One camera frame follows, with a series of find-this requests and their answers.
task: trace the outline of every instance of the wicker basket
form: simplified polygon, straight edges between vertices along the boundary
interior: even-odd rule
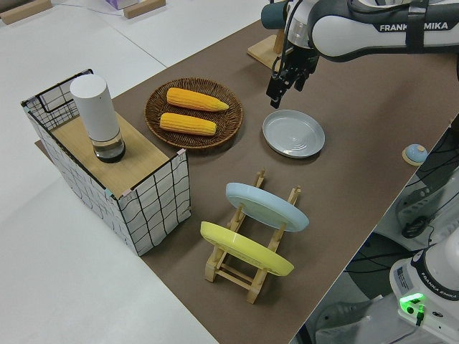
[[[170,105],[166,100],[166,93],[170,87],[211,95],[227,103],[229,108],[213,113]],[[213,136],[203,136],[163,130],[159,127],[159,120],[163,113],[179,113],[211,120],[217,124],[217,132]],[[242,124],[242,105],[230,90],[217,82],[199,78],[184,78],[170,81],[153,92],[146,103],[145,120],[153,134],[161,140],[188,150],[204,150],[216,148],[231,141]]]

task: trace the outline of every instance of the brown tablecloth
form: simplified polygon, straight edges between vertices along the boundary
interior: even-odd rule
[[[280,108],[315,118],[325,131],[325,146],[312,158],[286,158],[262,134],[263,120],[274,111],[265,95],[270,70],[247,54],[271,34],[254,23],[114,100],[116,110],[169,156],[177,149],[156,138],[143,119],[157,87],[182,77],[209,78],[226,85],[244,106],[230,149],[189,155],[191,218],[143,256],[221,343],[287,343],[415,172],[402,160],[402,150],[411,143],[431,149],[459,109],[455,56],[374,55],[341,64],[320,59],[304,90],[288,91]],[[287,277],[269,275],[251,305],[241,287],[219,277],[215,283],[204,279],[212,246],[199,226],[203,220],[225,226],[234,212],[226,184],[252,183],[261,168],[264,189],[279,197],[302,187],[297,207],[311,224],[285,233],[278,253],[295,269]],[[247,219],[240,233],[267,244],[272,231]]]

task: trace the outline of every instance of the wooden block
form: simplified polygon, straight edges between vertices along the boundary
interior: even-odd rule
[[[0,14],[0,17],[3,23],[8,25],[50,8],[52,8],[51,0],[34,0],[28,4],[5,11]]]
[[[124,9],[124,16],[127,19],[131,19],[165,5],[166,0],[143,0],[136,5],[126,7]]]
[[[277,36],[274,34],[268,38],[252,45],[247,53],[257,61],[263,63],[266,67],[272,68],[273,63],[278,56],[274,51]]]
[[[103,163],[94,154],[80,117],[55,128],[52,133],[99,182],[117,199],[121,194],[149,176],[169,158],[153,143],[118,115],[126,153],[117,163]]]

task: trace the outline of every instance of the corn cob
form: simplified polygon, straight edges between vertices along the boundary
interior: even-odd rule
[[[177,87],[169,88],[166,97],[171,105],[193,110],[221,111],[229,107],[228,104],[210,95]]]
[[[178,133],[205,136],[215,135],[217,131],[217,124],[210,120],[179,115],[178,113],[163,113],[159,121],[159,127],[164,130]]]

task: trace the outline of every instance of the storage box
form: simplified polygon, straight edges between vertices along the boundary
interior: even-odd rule
[[[124,9],[125,7],[132,6],[138,3],[138,0],[106,0],[110,5],[116,9]]]
[[[73,79],[88,73],[92,70],[25,100],[22,107],[70,188],[142,255],[191,216],[187,154],[181,150],[168,158],[119,117],[126,155],[119,163],[99,161],[70,94]]]

